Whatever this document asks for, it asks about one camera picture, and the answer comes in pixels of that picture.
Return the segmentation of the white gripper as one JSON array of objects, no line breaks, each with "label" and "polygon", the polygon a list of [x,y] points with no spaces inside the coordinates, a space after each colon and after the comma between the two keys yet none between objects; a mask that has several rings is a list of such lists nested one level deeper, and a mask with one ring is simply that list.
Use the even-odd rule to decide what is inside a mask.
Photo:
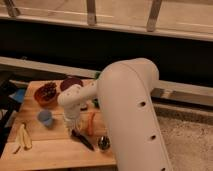
[{"label": "white gripper", "polygon": [[64,109],[64,121],[66,123],[66,129],[68,135],[72,135],[72,129],[76,131],[82,130],[82,121],[80,121],[80,107],[74,106],[71,108]]}]

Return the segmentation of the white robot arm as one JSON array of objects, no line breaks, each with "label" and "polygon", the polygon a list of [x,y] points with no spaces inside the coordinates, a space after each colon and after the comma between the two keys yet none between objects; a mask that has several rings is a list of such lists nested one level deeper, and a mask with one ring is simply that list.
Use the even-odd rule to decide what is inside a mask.
[{"label": "white robot arm", "polygon": [[60,93],[58,104],[73,128],[80,104],[98,100],[119,171],[173,171],[151,100],[158,80],[157,66],[146,58],[118,61],[94,82]]}]

